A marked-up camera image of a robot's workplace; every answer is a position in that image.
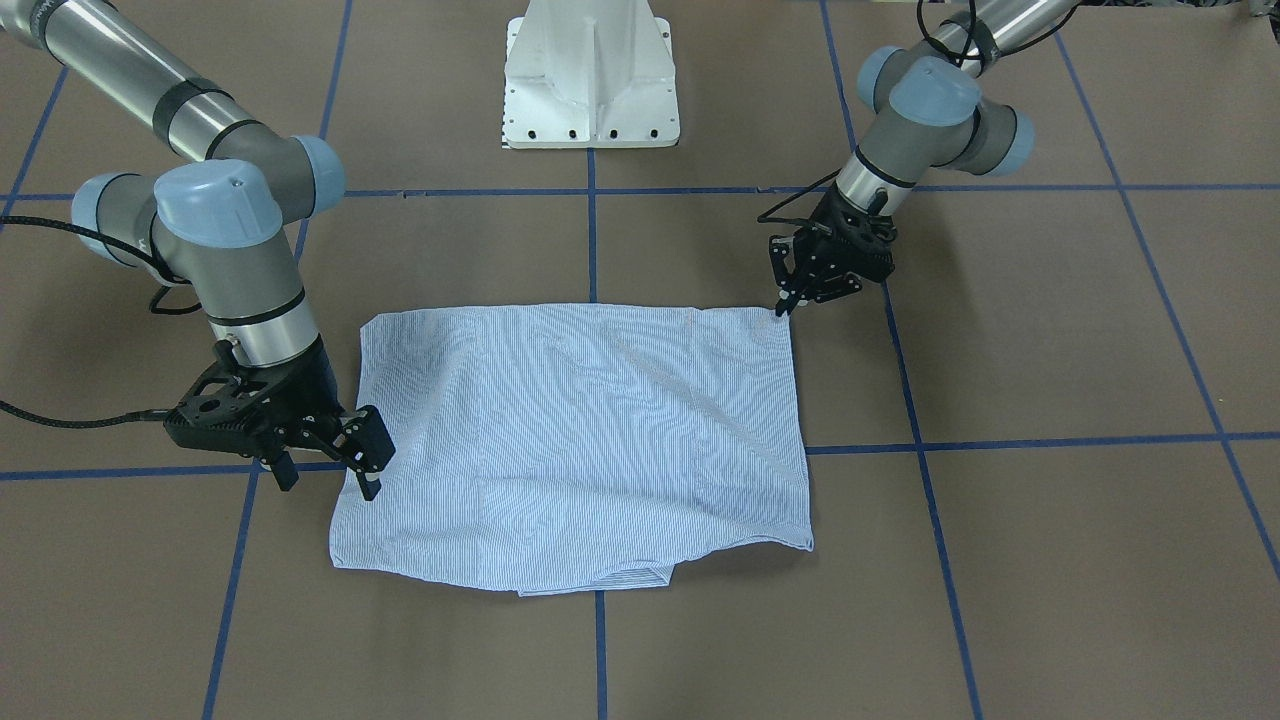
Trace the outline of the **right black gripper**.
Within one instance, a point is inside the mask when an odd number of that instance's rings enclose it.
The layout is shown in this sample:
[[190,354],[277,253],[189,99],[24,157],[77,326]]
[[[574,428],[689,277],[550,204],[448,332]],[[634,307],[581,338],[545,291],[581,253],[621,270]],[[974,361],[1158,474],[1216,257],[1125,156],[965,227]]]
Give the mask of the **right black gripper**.
[[[247,366],[237,361],[229,338],[215,343],[216,364],[227,372]],[[275,366],[284,366],[288,378],[284,388],[271,401],[278,409],[287,405],[288,423],[280,428],[285,434],[285,450],[268,461],[268,469],[282,492],[289,492],[300,480],[291,451],[294,448],[316,451],[358,473],[358,491],[366,502],[372,502],[381,491],[380,473],[396,455],[396,445],[381,414],[372,405],[353,411],[343,407],[337,397],[329,357],[317,340],[298,357]]]

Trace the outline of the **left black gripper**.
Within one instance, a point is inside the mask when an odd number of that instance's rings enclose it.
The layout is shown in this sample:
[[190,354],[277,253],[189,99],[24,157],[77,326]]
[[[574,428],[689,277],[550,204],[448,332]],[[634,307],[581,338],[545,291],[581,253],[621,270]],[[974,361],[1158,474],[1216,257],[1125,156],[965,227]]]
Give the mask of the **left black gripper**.
[[769,223],[795,227],[790,236],[769,240],[771,268],[780,288],[777,318],[790,316],[804,304],[856,293],[867,281],[879,284],[895,270],[891,246],[897,228],[891,217],[877,214],[887,204],[883,190],[876,192],[869,211],[829,190],[806,219],[777,214],[800,196],[795,193],[768,210]]

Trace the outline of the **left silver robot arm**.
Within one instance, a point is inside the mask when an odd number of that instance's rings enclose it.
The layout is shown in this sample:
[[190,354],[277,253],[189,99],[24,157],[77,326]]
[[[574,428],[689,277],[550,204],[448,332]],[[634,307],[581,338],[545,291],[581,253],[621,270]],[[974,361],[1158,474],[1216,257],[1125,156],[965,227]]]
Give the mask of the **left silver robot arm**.
[[984,97],[979,79],[1055,35],[1075,9],[1074,1],[970,1],[934,29],[919,23],[914,46],[879,47],[865,59],[856,91],[873,110],[869,129],[838,170],[815,182],[823,196],[812,213],[771,238],[776,315],[883,283],[895,269],[893,214],[929,169],[993,177],[1025,164],[1033,122]]

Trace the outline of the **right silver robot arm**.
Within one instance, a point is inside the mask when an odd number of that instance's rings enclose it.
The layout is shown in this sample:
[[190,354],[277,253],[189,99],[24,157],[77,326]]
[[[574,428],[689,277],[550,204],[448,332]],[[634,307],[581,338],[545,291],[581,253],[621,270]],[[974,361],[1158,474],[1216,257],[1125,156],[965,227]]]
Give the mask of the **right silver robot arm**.
[[96,420],[3,410],[61,429],[159,421],[183,448],[262,464],[284,491],[298,479],[292,451],[320,452],[374,500],[396,446],[376,407],[340,404],[285,234],[344,197],[337,152],[316,136],[275,133],[109,1],[5,1],[3,31],[86,78],[182,159],[156,177],[86,181],[70,222],[3,223],[76,234],[110,263],[143,268],[160,293],[191,287],[215,337],[214,364],[173,407]]

